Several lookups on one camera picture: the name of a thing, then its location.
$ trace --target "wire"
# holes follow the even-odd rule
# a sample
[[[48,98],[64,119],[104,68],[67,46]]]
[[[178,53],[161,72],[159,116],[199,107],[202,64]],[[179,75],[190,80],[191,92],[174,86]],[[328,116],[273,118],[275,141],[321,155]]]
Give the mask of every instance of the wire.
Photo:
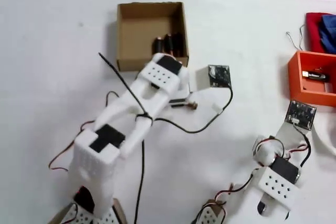
[[[291,154],[294,152],[304,152],[308,149],[308,146],[306,144],[300,144],[298,147],[296,147],[295,149],[291,149],[288,151],[288,156],[286,157],[286,160],[290,160],[291,159]]]
[[[77,205],[76,203],[74,203],[74,206],[75,206],[75,210],[76,210],[76,214],[75,214],[75,216],[74,216],[72,219],[70,219],[70,220],[67,220],[67,221],[65,221],[65,222],[62,222],[61,224],[68,224],[68,223],[71,223],[71,222],[73,222],[73,221],[77,218],[77,214],[78,214],[78,205]]]
[[[306,161],[309,159],[310,157],[310,154],[311,154],[311,145],[310,145],[310,142],[309,142],[309,139],[307,138],[307,136],[302,132],[300,131],[295,124],[293,124],[293,127],[294,129],[296,129],[302,136],[303,138],[305,139],[305,142],[307,144],[307,148],[308,148],[308,152],[307,152],[307,155],[306,157],[303,159],[303,161],[301,162],[300,166],[303,167],[303,165],[306,163]]]
[[[223,112],[224,110],[230,105],[231,101],[232,101],[232,98],[233,98],[233,90],[231,87],[229,87],[230,89],[230,98],[228,100],[228,102],[226,103],[226,105],[222,108],[222,111],[217,113],[206,125],[204,125],[202,128],[200,128],[199,130],[196,130],[196,131],[189,131],[189,130],[186,130],[185,128],[183,128],[182,126],[179,126],[177,123],[171,121],[171,120],[168,120],[166,118],[156,118],[155,121],[164,121],[164,122],[167,122],[167,123],[170,123],[172,125],[174,125],[175,127],[179,128],[180,130],[188,133],[188,134],[196,134],[196,133],[199,133],[203,130],[205,130],[206,128],[209,127],[209,125],[216,120],[217,117],[219,117]]]
[[[141,190],[142,190],[143,177],[144,177],[144,174],[145,174],[145,142],[144,142],[144,140],[141,143],[141,152],[142,152],[141,179],[140,179],[140,185],[139,185],[139,190],[138,190],[138,197],[136,199],[137,204],[135,206],[134,224],[137,224],[136,222],[138,221],[140,196],[141,196]]]
[[[145,108],[143,107],[143,105],[141,104],[141,102],[139,101],[139,99],[137,98],[137,96],[130,89],[130,87],[125,82],[124,78],[119,74],[118,70],[114,67],[114,65],[112,65],[101,53],[98,53],[98,54],[106,62],[106,64],[109,65],[110,68],[112,68],[112,70],[114,71],[114,73],[119,77],[119,79],[121,80],[121,82],[125,85],[125,87],[127,88],[127,90],[131,93],[131,95],[134,97],[134,99],[136,100],[136,102],[138,103],[138,105],[141,107],[141,109],[143,110],[143,113],[147,114],[147,111],[145,110]]]
[[[303,40],[303,35],[302,35],[302,28],[304,27],[305,25],[303,24],[302,26],[300,26],[300,44],[299,44],[299,48],[301,49],[301,50],[303,50],[302,49],[302,47],[301,47],[301,43],[302,43],[302,40]]]
[[[249,179],[241,187],[239,187],[237,189],[221,190],[221,191],[217,192],[216,196],[215,196],[215,201],[217,202],[219,196],[222,195],[223,193],[236,193],[238,191],[243,190],[248,185],[248,183],[251,181],[252,178],[253,178],[253,173],[251,173]]]
[[[105,98],[105,108],[109,105],[109,95],[110,94],[115,94],[116,97],[120,97],[115,91],[111,90],[106,94],[106,98]]]
[[[278,142],[281,144],[281,147],[282,147],[282,155],[281,155],[281,157],[283,157],[283,156],[285,155],[285,146],[283,145],[283,142],[280,141],[280,140],[277,139],[277,138],[274,138],[274,137],[269,137],[269,138],[267,138],[267,139],[261,140],[261,141],[256,145],[255,149],[253,150],[253,155],[254,155],[254,156],[256,155],[256,153],[257,153],[258,150],[260,149],[261,144],[264,144],[264,143],[266,143],[266,142],[268,142],[268,141],[278,141]]]
[[[292,42],[293,46],[297,49],[297,50],[303,50],[302,47],[301,47],[301,43],[302,43],[302,40],[303,40],[303,35],[302,35],[302,28],[304,27],[305,25],[303,24],[302,26],[300,26],[300,42],[299,42],[299,47],[297,47],[292,39],[292,36],[290,34],[290,32],[286,32],[286,35],[288,36],[288,38],[290,39],[290,41]]]

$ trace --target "white 3d-printed robot part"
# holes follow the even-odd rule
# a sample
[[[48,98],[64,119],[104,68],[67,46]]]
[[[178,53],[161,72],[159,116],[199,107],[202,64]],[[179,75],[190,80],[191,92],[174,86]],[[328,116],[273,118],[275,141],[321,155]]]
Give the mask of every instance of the white 3d-printed robot part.
[[[116,213],[113,211],[111,207],[109,211],[102,218],[95,218],[92,214],[86,212],[83,208],[78,206],[78,212],[76,215],[76,206],[73,206],[69,209],[67,214],[64,216],[61,223],[69,221],[76,218],[71,222],[74,224],[121,224],[116,216]]]
[[[105,214],[113,204],[114,170],[119,158],[127,158],[140,145],[153,120],[187,82],[185,67],[171,56],[155,54],[130,85],[130,90],[147,112],[147,115],[136,118],[130,134],[122,134],[112,126],[113,120],[124,115],[144,113],[128,90],[98,116],[93,131],[86,129],[76,137],[69,167],[69,191],[79,205],[96,217]]]

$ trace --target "white table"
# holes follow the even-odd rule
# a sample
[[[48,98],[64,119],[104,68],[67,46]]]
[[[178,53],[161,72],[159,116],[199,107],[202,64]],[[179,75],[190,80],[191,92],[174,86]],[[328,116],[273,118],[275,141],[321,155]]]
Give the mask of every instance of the white table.
[[[139,224],[190,223],[201,205],[230,182],[243,183],[256,166],[258,134],[276,134],[289,104],[286,64],[306,12],[336,13],[336,0],[0,0],[0,216],[2,223],[46,223],[69,202],[67,174],[48,162],[79,125],[103,109],[109,90],[124,86],[98,57],[114,57],[118,3],[185,4],[190,69],[229,65],[234,99],[217,121],[187,135],[155,123],[146,138]],[[131,82],[134,73],[124,73]],[[189,129],[226,103],[226,90],[194,94],[195,112],[167,113]],[[318,108],[321,139],[335,139],[330,108]],[[312,156],[290,223],[334,223],[336,160],[314,131]],[[138,148],[119,171],[115,196],[133,222],[141,169]],[[57,165],[68,166],[71,152]],[[227,223],[236,223],[228,218]]]

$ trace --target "open cardboard box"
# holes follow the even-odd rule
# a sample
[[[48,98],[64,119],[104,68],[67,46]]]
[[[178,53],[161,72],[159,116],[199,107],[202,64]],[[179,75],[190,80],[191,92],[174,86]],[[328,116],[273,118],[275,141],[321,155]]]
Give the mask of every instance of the open cardboard box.
[[[310,80],[302,71],[328,74],[330,82]],[[336,55],[297,51],[288,62],[288,75],[291,100],[336,106]]]
[[[189,53],[183,3],[130,3],[118,5],[117,64],[120,71],[140,71],[152,59],[156,37],[183,35],[183,53],[176,59],[188,65]]]

